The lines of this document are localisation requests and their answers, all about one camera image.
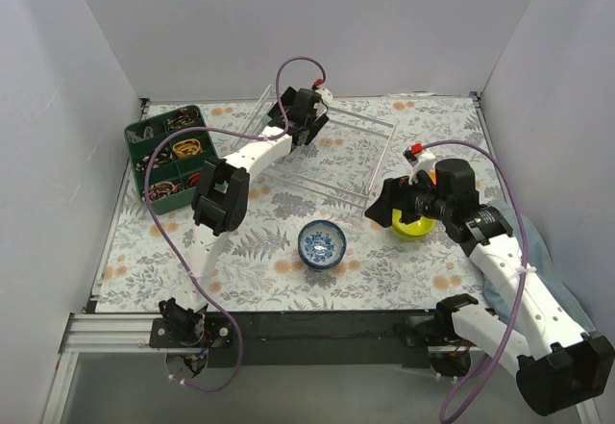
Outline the lime green bowl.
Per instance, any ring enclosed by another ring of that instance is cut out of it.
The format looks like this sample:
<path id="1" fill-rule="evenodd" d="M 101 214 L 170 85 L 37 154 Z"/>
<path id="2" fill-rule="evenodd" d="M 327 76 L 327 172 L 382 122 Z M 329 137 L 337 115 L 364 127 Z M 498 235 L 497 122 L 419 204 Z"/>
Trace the lime green bowl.
<path id="1" fill-rule="evenodd" d="M 435 225 L 433 219 L 424 216 L 408 224 L 403 223 L 401 219 L 402 212 L 400 210 L 394 210 L 392 213 L 392 229 L 398 237 L 408 241 L 416 241 L 426 237 Z"/>

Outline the blue patterned white bowl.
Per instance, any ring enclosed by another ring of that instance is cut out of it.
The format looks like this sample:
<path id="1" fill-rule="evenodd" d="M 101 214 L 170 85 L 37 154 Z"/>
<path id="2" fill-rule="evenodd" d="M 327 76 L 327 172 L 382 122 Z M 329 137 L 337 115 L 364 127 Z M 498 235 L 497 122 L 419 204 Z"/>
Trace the blue patterned white bowl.
<path id="1" fill-rule="evenodd" d="M 345 234 L 338 225 L 328 220 L 314 220 L 306 224 L 297 241 L 300 259 L 316 270 L 328 270 L 339 265 L 347 249 Z"/>

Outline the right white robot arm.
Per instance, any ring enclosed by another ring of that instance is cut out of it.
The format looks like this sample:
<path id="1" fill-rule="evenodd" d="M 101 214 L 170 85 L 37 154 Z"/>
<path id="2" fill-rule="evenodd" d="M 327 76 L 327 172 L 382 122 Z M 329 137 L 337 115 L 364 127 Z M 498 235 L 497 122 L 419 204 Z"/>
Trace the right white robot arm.
<path id="1" fill-rule="evenodd" d="M 523 263 L 513 229 L 482 204 L 475 172 L 461 159 L 419 156 L 408 176 L 388 178 L 367 218 L 390 227 L 395 218 L 440 221 L 447 236 L 480 269 L 510 309 L 506 326 L 468 294 L 436 306 L 434 330 L 446 344 L 467 339 L 515 379 L 529 407 L 546 416 L 603 394 L 614 347 L 590 333 L 556 301 L 534 267 Z"/>

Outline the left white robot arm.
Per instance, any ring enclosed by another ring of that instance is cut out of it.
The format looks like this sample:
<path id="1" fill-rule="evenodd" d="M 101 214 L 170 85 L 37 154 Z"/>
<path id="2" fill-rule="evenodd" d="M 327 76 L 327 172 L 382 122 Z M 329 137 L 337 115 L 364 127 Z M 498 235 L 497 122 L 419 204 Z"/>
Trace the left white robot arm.
<path id="1" fill-rule="evenodd" d="M 321 79 L 310 88 L 290 87 L 267 116 L 261 132 L 239 150 L 202 166 L 191 202 L 192 241 L 185 257 L 189 285 L 177 299 L 159 303 L 169 332 L 182 346 L 192 347 L 205 338 L 206 298 L 199 280 L 217 264 L 230 237 L 246 216 L 251 180 L 294 149 L 310 144 L 329 121 L 332 93 Z"/>

